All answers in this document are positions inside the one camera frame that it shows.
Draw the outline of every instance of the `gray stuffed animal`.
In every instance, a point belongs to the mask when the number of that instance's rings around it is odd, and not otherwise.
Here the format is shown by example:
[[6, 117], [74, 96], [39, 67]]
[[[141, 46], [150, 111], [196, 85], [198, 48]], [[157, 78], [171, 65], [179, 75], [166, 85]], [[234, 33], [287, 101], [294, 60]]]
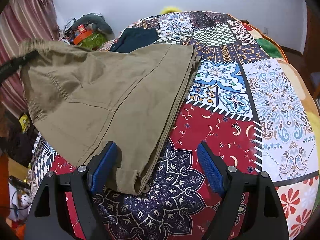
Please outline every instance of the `gray stuffed animal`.
[[93, 31], [100, 31], [103, 34], [111, 34], [111, 27], [105, 22], [103, 16], [98, 16], [96, 14], [87, 14], [77, 20], [71, 27], [75, 31], [81, 24], [92, 24]]

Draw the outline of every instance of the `patchwork bedspread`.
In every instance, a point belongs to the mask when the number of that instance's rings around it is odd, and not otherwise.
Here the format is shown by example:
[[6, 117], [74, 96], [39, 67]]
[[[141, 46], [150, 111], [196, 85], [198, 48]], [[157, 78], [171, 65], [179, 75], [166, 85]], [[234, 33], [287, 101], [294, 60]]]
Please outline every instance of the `patchwork bedspread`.
[[[205, 141], [227, 165], [269, 173], [293, 239], [310, 218], [319, 167], [312, 129], [319, 115], [297, 71], [285, 56], [271, 58], [259, 46], [258, 30], [227, 14], [170, 13], [130, 27], [156, 28], [160, 39], [155, 43], [194, 44], [202, 62], [143, 193], [124, 195], [105, 187], [95, 196], [110, 235], [200, 240], [221, 200], [197, 160], [197, 145]], [[75, 169], [44, 138], [32, 166], [38, 183], [49, 170]], [[74, 231], [84, 239], [72, 196], [66, 195]], [[239, 233], [247, 198], [243, 194], [230, 238]]]

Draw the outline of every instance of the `khaki pants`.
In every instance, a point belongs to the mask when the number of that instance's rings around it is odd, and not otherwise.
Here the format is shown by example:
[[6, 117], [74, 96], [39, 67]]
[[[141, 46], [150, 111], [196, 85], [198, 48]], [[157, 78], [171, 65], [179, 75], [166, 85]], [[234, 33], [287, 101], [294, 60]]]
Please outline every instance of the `khaki pants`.
[[153, 44], [129, 54], [25, 41], [39, 57], [20, 72], [34, 125], [70, 164], [108, 141], [120, 151], [107, 186], [141, 193], [193, 80], [193, 45]]

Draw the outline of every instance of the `yellow plush toy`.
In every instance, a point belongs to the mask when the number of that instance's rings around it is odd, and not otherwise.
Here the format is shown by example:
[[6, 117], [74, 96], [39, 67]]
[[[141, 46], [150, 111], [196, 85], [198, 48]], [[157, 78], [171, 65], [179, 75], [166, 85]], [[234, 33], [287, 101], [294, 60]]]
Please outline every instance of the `yellow plush toy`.
[[21, 132], [26, 133], [30, 128], [29, 117], [26, 114], [23, 114], [19, 119], [19, 123], [21, 125]]
[[172, 7], [172, 6], [168, 6], [163, 8], [163, 10], [160, 12], [160, 14], [167, 14], [167, 13], [172, 13], [172, 12], [181, 12], [180, 9], [176, 8], [176, 7]]

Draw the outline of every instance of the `dark green cloth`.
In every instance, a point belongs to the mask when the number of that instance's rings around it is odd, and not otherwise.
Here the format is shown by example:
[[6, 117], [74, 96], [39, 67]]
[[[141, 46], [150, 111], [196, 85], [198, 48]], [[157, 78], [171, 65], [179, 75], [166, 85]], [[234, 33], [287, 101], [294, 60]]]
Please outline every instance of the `dark green cloth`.
[[282, 57], [280, 51], [278, 50], [278, 48], [271, 43], [270, 41], [266, 40], [266, 39], [256, 39], [257, 43], [259, 43], [259, 45], [264, 49], [264, 51], [272, 58], [275, 57]]
[[136, 49], [148, 46], [159, 39], [156, 29], [126, 28], [118, 42], [110, 51], [130, 53]]

